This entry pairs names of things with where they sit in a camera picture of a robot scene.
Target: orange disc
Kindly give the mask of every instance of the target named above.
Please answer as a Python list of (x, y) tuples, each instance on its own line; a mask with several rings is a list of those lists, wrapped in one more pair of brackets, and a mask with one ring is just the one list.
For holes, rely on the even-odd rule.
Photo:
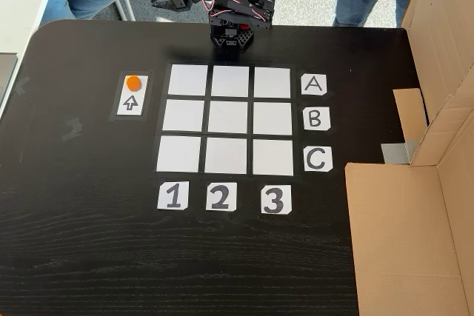
[(140, 78), (136, 75), (129, 75), (126, 79), (127, 87), (133, 92), (141, 89), (141, 81)]

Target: white paper square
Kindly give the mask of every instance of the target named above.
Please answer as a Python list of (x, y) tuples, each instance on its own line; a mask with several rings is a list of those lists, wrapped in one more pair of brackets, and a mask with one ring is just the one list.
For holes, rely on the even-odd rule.
[(249, 67), (214, 66), (211, 96), (249, 96)]
[(328, 131), (331, 128), (329, 107), (307, 107), (303, 110), (305, 130)]
[(200, 137), (162, 136), (156, 171), (198, 172), (200, 149)]
[(301, 94), (324, 95), (327, 93), (327, 79), (324, 74), (305, 73), (301, 77)]
[(288, 215), (291, 210), (291, 185), (266, 185), (261, 190), (261, 213)]
[(202, 131), (204, 101), (172, 100), (166, 101), (164, 111), (164, 131)]
[(141, 82), (140, 90), (133, 92), (127, 87), (127, 77), (124, 78), (124, 84), (121, 88), (120, 102), (118, 103), (117, 115), (141, 116), (143, 113), (143, 105), (145, 94), (147, 92), (148, 76), (137, 75)]
[(207, 66), (194, 64), (174, 64), (171, 68), (171, 95), (205, 95)]
[(254, 103), (253, 133), (291, 135), (291, 103)]
[(254, 175), (293, 175), (293, 143), (253, 140)]
[(291, 98), (290, 70), (288, 68), (255, 68), (256, 98)]
[(303, 149), (306, 172), (329, 172), (333, 168), (333, 151), (327, 146), (308, 146)]
[(247, 140), (209, 137), (204, 171), (206, 173), (247, 174)]
[(188, 181), (166, 182), (160, 186), (157, 209), (184, 210), (190, 191)]
[(206, 210), (235, 211), (237, 183), (211, 183), (207, 187)]
[(209, 132), (247, 133), (247, 108), (249, 104), (239, 101), (211, 101)]

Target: cardboard box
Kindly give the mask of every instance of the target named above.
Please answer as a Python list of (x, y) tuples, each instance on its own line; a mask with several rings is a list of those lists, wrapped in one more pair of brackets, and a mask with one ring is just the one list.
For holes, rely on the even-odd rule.
[(412, 0), (404, 27), (430, 125), (395, 91), (411, 164), (346, 166), (359, 311), (474, 315), (474, 1)]

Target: chair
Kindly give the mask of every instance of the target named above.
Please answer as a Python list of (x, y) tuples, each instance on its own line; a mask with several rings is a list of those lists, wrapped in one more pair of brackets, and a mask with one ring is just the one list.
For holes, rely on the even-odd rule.
[[(132, 4), (130, 3), (130, 0), (124, 0), (124, 1), (125, 1), (125, 7), (127, 8), (128, 16), (130, 17), (130, 21), (135, 21), (135, 14), (133, 13)], [(128, 21), (120, 0), (116, 0), (116, 6), (117, 6), (118, 13), (120, 14), (120, 19), (122, 19), (122, 21)]]

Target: up arrow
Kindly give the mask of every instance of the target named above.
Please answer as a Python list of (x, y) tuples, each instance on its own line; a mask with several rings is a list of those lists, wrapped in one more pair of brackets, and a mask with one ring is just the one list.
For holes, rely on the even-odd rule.
[(130, 96), (127, 101), (123, 103), (123, 105), (127, 105), (127, 111), (131, 110), (133, 107), (137, 107), (138, 103), (135, 100), (135, 97), (132, 95)]

